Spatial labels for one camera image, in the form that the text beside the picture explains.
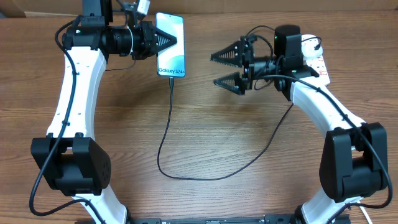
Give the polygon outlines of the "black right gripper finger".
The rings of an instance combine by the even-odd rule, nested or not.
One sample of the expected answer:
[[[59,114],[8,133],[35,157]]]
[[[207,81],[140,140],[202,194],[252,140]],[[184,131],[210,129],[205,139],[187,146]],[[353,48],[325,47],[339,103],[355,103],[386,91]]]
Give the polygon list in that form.
[[[239,72],[234,72],[227,76],[215,79],[213,80],[213,83],[216,86],[222,87],[237,95],[244,95],[246,91]]]
[[[210,60],[224,65],[241,68],[243,66],[242,43],[240,40],[225,49],[211,54]]]

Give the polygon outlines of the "blue screen smartphone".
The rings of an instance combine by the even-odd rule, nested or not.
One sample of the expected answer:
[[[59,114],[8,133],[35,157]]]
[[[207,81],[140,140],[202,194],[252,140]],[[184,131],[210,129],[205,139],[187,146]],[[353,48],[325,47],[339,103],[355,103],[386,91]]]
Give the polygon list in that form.
[[[157,73],[163,77],[182,78],[185,72],[185,33],[182,16],[157,12],[155,15]]]

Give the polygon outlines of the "white power strip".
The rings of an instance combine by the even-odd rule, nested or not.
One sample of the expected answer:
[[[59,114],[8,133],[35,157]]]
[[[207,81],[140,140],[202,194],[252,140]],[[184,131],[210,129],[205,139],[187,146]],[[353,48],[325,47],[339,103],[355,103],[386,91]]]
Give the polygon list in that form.
[[[330,77],[322,55],[316,58],[305,58],[305,63],[320,75],[319,77],[325,86],[330,84]]]

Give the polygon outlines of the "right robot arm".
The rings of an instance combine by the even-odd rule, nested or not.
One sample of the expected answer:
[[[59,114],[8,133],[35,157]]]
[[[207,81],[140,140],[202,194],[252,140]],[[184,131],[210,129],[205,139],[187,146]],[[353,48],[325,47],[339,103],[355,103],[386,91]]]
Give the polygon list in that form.
[[[323,60],[321,38],[303,34],[299,26],[274,29],[270,55],[257,57],[253,31],[211,60],[237,67],[215,85],[237,95],[254,82],[272,82],[277,91],[298,106],[321,132],[325,142],[319,168],[321,187],[291,215],[266,215],[266,223],[349,223],[345,210],[366,208],[363,199],[392,190],[388,174],[387,134],[379,123],[367,123],[344,107],[328,90],[330,78]]]

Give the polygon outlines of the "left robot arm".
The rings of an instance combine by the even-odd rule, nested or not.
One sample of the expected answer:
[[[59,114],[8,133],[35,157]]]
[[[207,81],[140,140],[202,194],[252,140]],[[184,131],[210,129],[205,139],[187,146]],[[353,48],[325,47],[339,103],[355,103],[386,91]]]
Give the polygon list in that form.
[[[149,5],[122,3],[125,23],[114,26],[111,1],[84,1],[82,14],[55,33],[65,57],[63,83],[47,134],[33,139],[30,151],[38,179],[83,205],[93,223],[133,221],[111,188],[111,159],[95,141],[94,116],[110,55],[144,60],[177,43],[146,20]]]

